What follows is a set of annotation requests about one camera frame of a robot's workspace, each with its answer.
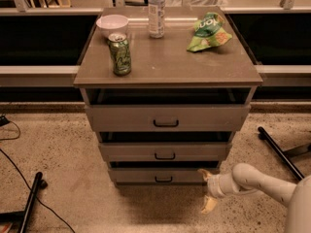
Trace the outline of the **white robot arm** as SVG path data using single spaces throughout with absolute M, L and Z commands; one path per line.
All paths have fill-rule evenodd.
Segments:
M 268 176 L 247 163 L 236 164 L 229 173 L 213 175 L 198 169 L 207 182 L 203 214 L 211 213 L 220 198 L 261 191 L 288 209 L 284 233 L 311 233 L 311 177 L 290 183 Z

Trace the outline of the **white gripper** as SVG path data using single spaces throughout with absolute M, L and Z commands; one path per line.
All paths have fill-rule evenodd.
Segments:
M 216 198 L 224 198 L 240 191 L 240 186 L 234 181 L 230 173 L 212 176 L 212 173 L 205 169 L 198 169 L 198 172 L 202 175 L 203 180 L 207 181 L 208 194 L 211 195 L 204 196 L 204 205 L 201 209 L 203 214 L 209 214 L 215 209 L 218 203 Z

